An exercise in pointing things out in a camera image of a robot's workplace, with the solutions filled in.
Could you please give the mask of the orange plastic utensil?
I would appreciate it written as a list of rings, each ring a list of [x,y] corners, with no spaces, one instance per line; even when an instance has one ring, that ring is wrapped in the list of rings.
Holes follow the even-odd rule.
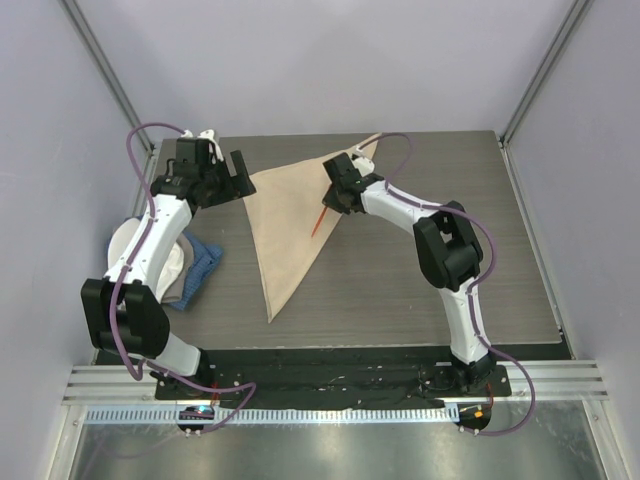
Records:
[[[320,215],[318,216],[318,218],[317,218],[317,220],[316,220],[316,222],[314,224],[314,227],[313,227],[312,232],[311,232],[311,238],[313,238],[316,235],[318,229],[320,228],[320,226],[321,226],[321,224],[322,224],[322,222],[324,220],[326,212],[327,212],[327,207],[325,206],[322,209]]]

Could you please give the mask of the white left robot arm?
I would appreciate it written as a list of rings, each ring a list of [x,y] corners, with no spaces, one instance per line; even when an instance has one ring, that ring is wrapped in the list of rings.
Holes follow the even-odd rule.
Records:
[[[214,382],[207,354],[174,335],[156,294],[162,269],[194,215],[254,194],[240,151],[224,157],[216,134],[185,132],[165,174],[149,186],[147,209],[124,252],[100,279],[88,279],[81,300],[92,345],[138,359],[178,377],[200,399]]]

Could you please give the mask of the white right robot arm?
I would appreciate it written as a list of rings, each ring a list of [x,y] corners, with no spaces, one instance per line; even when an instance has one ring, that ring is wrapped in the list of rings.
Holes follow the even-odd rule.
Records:
[[[483,388],[496,359],[486,338],[478,284],[484,253],[461,204],[422,200],[394,188],[364,157],[323,163],[330,185],[323,204],[340,214],[379,217],[411,234],[419,268],[442,299],[450,332],[451,383],[462,394]]]

